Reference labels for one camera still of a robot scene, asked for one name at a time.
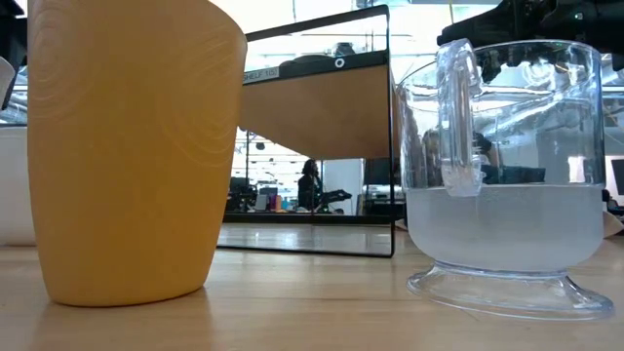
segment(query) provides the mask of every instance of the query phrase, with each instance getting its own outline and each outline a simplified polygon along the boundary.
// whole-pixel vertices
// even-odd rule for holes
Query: shelf label
[[[261,82],[264,80],[280,78],[280,67],[271,67],[259,69],[251,72],[245,72],[243,84]]]

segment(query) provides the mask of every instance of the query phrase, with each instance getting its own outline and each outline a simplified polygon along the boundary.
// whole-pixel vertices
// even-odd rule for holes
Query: yellow cup
[[[190,293],[223,217],[247,42],[206,0],[30,0],[28,166],[50,297]]]

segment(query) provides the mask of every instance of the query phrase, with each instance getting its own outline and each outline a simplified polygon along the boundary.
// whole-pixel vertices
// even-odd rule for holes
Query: glass pitcher
[[[459,40],[397,95],[409,234],[435,259],[408,288],[503,315],[608,315],[609,299],[566,274],[603,238],[599,53]]]

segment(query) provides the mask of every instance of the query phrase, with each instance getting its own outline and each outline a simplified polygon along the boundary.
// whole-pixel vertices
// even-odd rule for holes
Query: table
[[[34,248],[0,248],[0,350],[624,349],[624,238],[604,241],[570,270],[616,305],[614,317],[593,322],[512,319],[426,301],[405,281],[429,263],[405,233],[393,259],[218,251],[197,292],[92,309],[49,301]]]

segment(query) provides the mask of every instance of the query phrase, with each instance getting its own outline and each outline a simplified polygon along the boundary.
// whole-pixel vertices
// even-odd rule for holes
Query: pitcher base
[[[415,294],[453,307],[543,320],[593,320],[613,314],[613,302],[579,288],[566,271],[490,271],[436,261],[408,278]]]

